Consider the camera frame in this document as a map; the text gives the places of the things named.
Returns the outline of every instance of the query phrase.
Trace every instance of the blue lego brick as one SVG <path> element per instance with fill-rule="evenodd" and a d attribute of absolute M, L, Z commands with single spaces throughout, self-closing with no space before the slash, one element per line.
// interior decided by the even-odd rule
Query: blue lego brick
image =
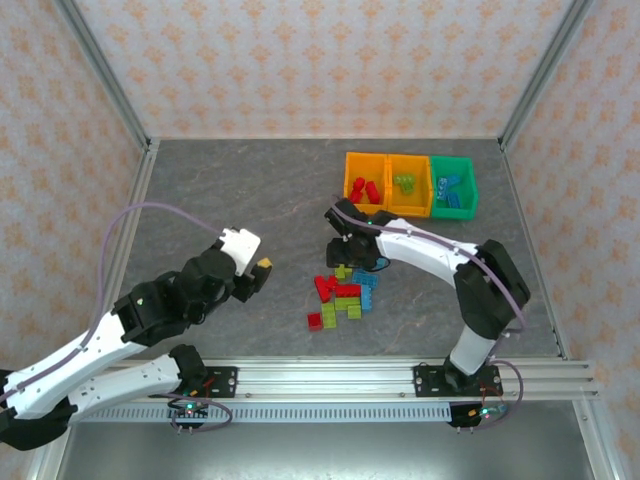
<path fill-rule="evenodd" d="M 362 291 L 360 292 L 360 304 L 362 305 L 363 312 L 370 312 L 373 310 L 373 305 L 371 303 L 371 287 L 368 285 L 362 286 Z"/>
<path fill-rule="evenodd" d="M 457 193 L 448 193 L 447 203 L 449 204 L 449 208 L 460 208 L 460 197 L 458 197 Z"/>
<path fill-rule="evenodd" d="M 375 289 L 378 286 L 378 277 L 358 270 L 351 276 L 351 283 L 368 285 L 371 289 Z"/>
<path fill-rule="evenodd" d="M 460 183 L 460 175 L 449 175 L 448 177 L 438 177 L 438 191 L 436 192 L 436 198 L 438 200 L 445 200 L 449 195 L 449 189 Z"/>

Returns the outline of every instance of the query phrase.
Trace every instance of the wallpaper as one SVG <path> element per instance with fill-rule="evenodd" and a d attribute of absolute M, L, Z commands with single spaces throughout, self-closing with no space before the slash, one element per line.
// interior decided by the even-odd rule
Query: wallpaper
<path fill-rule="evenodd" d="M 51 0 L 3 2 L 0 30 L 0 368 L 16 369 L 86 328 L 140 151 Z M 0 444 L 0 477 L 30 458 Z"/>
<path fill-rule="evenodd" d="M 498 137 L 570 0 L 79 0 L 151 136 Z"/>
<path fill-rule="evenodd" d="M 597 1 L 515 148 L 554 309 L 640 472 L 640 5 Z"/>

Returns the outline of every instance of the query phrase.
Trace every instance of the yellow bin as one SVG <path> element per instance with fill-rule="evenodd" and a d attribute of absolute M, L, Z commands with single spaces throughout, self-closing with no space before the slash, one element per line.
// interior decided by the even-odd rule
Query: yellow bin
<path fill-rule="evenodd" d="M 349 198 L 353 190 L 353 182 L 362 177 L 365 182 L 375 182 L 380 194 L 380 204 L 369 203 L 367 193 L 362 190 L 362 201 L 356 207 L 367 215 L 378 210 L 389 209 L 389 156 L 386 153 L 347 152 L 347 163 L 344 170 L 344 196 Z"/>
<path fill-rule="evenodd" d="M 393 184 L 394 175 L 415 175 L 413 193 L 402 193 L 400 185 Z M 429 217 L 433 205 L 431 162 L 427 156 L 389 155 L 389 205 L 387 210 L 401 217 Z"/>
<path fill-rule="evenodd" d="M 413 193 L 405 195 L 400 185 L 393 184 L 394 175 L 412 174 L 416 177 Z M 348 152 L 344 172 L 344 196 L 349 198 L 353 182 L 362 177 L 378 187 L 381 203 L 369 203 L 363 190 L 362 203 L 356 204 L 361 212 L 373 215 L 388 210 L 402 217 L 429 217 L 434 191 L 429 157 L 421 155 L 388 155 L 386 153 Z"/>

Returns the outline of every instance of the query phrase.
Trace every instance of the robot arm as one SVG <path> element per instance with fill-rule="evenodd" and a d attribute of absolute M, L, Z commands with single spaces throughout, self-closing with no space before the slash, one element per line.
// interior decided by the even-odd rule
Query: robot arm
<path fill-rule="evenodd" d="M 345 264 L 373 270 L 380 258 L 399 260 L 443 279 L 456 290 L 465 327 L 445 361 L 445 377 L 454 389 L 461 390 L 486 362 L 515 313 L 493 282 L 460 251 L 485 263 L 522 308 L 531 294 L 504 247 L 494 240 L 478 246 L 429 234 L 443 240 L 442 243 L 454 245 L 452 250 L 440 242 L 419 237 L 417 234 L 423 230 L 389 212 L 380 211 L 369 218 L 347 199 L 340 200 L 335 207 L 344 216 L 372 227 L 355 225 L 333 208 L 327 211 L 325 218 L 341 235 L 327 246 L 327 266 Z"/>
<path fill-rule="evenodd" d="M 108 366 L 180 335 L 193 324 L 202 323 L 230 296 L 246 302 L 259 292 L 271 272 L 271 264 L 264 259 L 250 272 L 246 271 L 259 244 L 260 239 L 247 230 L 225 229 L 211 248 L 187 261 L 180 272 L 168 272 L 156 280 L 136 285 L 120 298 L 113 310 L 102 317 L 84 348 L 81 347 L 83 334 L 30 367 L 16 372 L 0 370 L 0 394 L 16 391 L 1 404 L 4 410 L 0 413 L 0 441 L 13 444 L 15 438 L 24 437 L 21 432 L 42 430 L 52 422 L 57 428 L 63 425 L 53 437 L 56 438 L 64 432 L 73 415 L 81 416 L 104 408 L 105 402 L 122 401 L 147 391 L 173 390 L 176 367 L 171 367 L 173 360 L 169 357 L 157 360 L 164 365 L 163 375 L 143 376 L 144 381 L 135 383 L 122 380 L 127 375 L 137 378 L 144 370 L 141 367 L 137 372 L 123 371 L 99 377 L 100 394 L 92 393 L 97 390 L 91 382 L 96 382 L 95 376 Z M 78 354 L 67 363 L 24 385 L 26 380 L 55 365 L 73 350 L 78 350 Z M 170 358 L 181 356 L 170 355 Z M 29 448 L 52 439 L 42 441 L 40 437 L 36 435 L 33 441 L 41 443 Z"/>

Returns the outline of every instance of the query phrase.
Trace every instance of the marble-pattern surface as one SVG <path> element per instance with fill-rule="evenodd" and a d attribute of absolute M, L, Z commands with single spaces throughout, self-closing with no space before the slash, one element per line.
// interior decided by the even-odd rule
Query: marble-pattern surface
<path fill-rule="evenodd" d="M 262 238 L 272 275 L 246 304 L 231 299 L 183 336 L 147 350 L 153 357 L 178 343 L 204 356 L 377 355 L 445 356 L 463 327 L 454 290 L 418 269 L 394 263 L 380 273 L 372 313 L 338 317 L 338 328 L 311 333 L 306 314 L 319 311 L 313 276 L 329 274 L 325 246 L 334 232 L 324 220 L 340 194 L 347 151 L 470 156 L 480 193 L 470 222 L 422 219 L 422 228 L 449 238 L 502 242 L 533 298 L 529 329 L 510 338 L 503 355 L 557 355 L 558 349 L 498 145 L 492 140 L 173 140 L 162 141 L 147 200 L 176 205 L 217 228 L 247 228 Z M 144 211 L 123 290 L 184 262 L 215 239 L 187 221 Z"/>

